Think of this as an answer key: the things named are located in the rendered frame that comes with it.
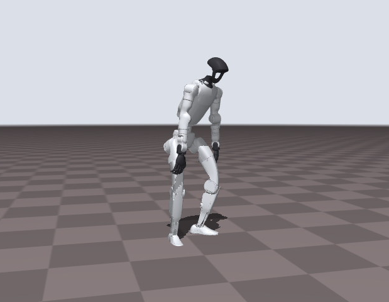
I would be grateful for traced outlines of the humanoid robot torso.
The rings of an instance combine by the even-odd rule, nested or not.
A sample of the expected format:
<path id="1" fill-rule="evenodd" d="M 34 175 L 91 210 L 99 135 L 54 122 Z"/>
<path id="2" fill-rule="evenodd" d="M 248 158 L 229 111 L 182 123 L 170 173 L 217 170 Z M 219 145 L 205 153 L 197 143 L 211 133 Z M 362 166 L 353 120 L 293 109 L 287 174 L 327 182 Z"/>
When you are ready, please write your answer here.
<path id="1" fill-rule="evenodd" d="M 206 81 L 198 81 L 198 79 L 191 82 L 191 84 L 198 84 L 199 85 L 199 92 L 194 98 L 192 107 L 189 109 L 188 114 L 191 116 L 192 120 L 188 124 L 189 130 L 188 130 L 188 137 L 187 137 L 187 148 L 191 148 L 194 144 L 195 139 L 195 133 L 191 132 L 192 126 L 198 124 L 198 122 L 202 119 L 202 117 L 205 115 L 211 104 L 214 102 L 216 96 L 217 96 L 217 87 L 215 86 L 215 83 L 213 85 L 213 88 L 207 87 L 205 84 L 209 84 Z M 204 84 L 205 83 L 205 84 Z M 179 117 L 180 109 L 182 106 L 183 98 L 178 106 L 177 116 Z M 179 130 L 174 130 L 173 137 L 178 136 Z"/>

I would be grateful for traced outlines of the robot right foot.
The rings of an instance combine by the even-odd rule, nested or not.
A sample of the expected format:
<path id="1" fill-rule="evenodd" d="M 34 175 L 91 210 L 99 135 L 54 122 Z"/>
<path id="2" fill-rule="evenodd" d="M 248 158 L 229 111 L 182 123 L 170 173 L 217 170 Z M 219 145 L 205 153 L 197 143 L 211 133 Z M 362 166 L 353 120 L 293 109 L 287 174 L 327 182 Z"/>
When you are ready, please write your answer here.
<path id="1" fill-rule="evenodd" d="M 174 233 L 173 233 L 172 237 L 170 236 L 170 233 L 169 233 L 167 239 L 170 241 L 171 244 L 173 244 L 175 246 L 182 246 L 183 245 L 183 243 L 180 241 L 178 235 L 175 235 Z"/>

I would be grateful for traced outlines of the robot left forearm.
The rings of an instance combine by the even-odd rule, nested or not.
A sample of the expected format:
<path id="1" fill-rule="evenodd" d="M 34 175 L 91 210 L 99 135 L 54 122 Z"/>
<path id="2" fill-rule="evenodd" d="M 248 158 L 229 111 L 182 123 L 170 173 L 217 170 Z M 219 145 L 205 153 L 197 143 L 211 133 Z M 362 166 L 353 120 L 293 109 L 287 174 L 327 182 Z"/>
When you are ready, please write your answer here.
<path id="1" fill-rule="evenodd" d="M 219 143 L 219 139 L 220 139 L 220 136 L 219 136 L 220 124 L 221 124 L 221 122 L 220 123 L 214 123 L 214 124 L 211 125 L 211 140 L 212 140 L 211 145 L 212 145 L 212 147 L 213 147 L 213 143 L 214 142 L 217 142 L 218 147 L 220 145 L 220 143 Z"/>

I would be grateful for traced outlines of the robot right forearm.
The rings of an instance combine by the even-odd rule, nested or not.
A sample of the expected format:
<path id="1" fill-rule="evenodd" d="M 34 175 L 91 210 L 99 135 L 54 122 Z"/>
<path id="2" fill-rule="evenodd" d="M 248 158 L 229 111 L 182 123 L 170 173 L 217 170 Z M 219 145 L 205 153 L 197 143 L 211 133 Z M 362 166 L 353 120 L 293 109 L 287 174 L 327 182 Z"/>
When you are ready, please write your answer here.
<path id="1" fill-rule="evenodd" d="M 177 139 L 177 146 L 180 144 L 182 146 L 181 152 L 185 152 L 187 150 L 187 137 L 188 137 L 188 130 L 189 130 L 189 121 L 190 116 L 188 114 L 183 114 L 180 117 L 180 121 L 178 123 L 178 139 Z"/>

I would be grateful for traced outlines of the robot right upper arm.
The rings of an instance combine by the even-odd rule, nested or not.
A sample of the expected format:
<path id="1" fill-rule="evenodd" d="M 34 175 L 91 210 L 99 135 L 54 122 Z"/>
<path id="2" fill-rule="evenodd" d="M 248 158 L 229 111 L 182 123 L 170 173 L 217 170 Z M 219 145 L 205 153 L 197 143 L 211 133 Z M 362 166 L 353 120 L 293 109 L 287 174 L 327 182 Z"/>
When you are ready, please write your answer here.
<path id="1" fill-rule="evenodd" d="M 179 119 L 183 114 L 188 114 L 189 109 L 192 107 L 194 98 L 199 92 L 199 85 L 198 84 L 186 84 L 184 87 L 184 97 L 182 101 L 182 106 L 180 109 L 180 114 L 179 114 Z M 189 114 L 188 114 L 189 115 Z M 191 122 L 192 118 L 190 116 L 190 121 Z"/>

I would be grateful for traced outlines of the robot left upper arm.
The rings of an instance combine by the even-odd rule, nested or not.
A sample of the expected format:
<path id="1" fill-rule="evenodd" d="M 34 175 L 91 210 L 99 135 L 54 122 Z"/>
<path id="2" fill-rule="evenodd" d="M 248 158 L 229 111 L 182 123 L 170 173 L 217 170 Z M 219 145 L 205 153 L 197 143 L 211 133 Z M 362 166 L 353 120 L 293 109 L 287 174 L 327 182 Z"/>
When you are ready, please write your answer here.
<path id="1" fill-rule="evenodd" d="M 211 104 L 211 113 L 209 116 L 209 121 L 214 124 L 214 123 L 220 123 L 221 122 L 221 116 L 218 113 L 219 108 L 220 108 L 220 102 L 221 102 L 221 97 L 222 97 L 222 89 L 217 87 L 217 96 L 214 100 L 214 102 Z"/>

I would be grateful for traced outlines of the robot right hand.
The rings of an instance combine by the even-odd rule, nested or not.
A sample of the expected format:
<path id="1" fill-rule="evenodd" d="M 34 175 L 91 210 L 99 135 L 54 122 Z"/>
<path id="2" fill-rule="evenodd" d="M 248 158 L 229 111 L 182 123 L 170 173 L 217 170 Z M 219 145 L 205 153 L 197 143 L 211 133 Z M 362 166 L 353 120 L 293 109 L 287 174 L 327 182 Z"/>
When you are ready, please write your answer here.
<path id="1" fill-rule="evenodd" d="M 177 153 L 178 153 L 178 157 L 176 159 L 176 164 L 175 164 L 175 167 L 172 171 L 172 174 L 181 174 L 183 172 L 183 170 L 185 169 L 185 166 L 186 166 L 186 161 L 185 161 L 185 154 L 186 154 L 186 151 L 185 152 L 181 152 L 181 148 L 182 146 L 179 144 L 177 146 Z"/>

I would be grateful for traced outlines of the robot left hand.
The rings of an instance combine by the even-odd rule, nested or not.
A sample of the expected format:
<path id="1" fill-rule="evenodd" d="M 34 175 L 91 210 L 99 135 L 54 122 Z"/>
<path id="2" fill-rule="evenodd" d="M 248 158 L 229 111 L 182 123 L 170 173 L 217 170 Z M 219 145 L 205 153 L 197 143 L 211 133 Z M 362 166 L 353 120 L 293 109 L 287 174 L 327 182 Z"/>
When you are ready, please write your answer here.
<path id="1" fill-rule="evenodd" d="M 214 150 L 214 158 L 215 158 L 215 161 L 216 161 L 216 163 L 217 163 L 217 160 L 218 160 L 218 157 L 219 157 L 219 147 L 218 147 L 218 144 L 217 144 L 217 142 L 214 142 L 213 143 L 213 148 L 212 148 L 213 150 Z"/>

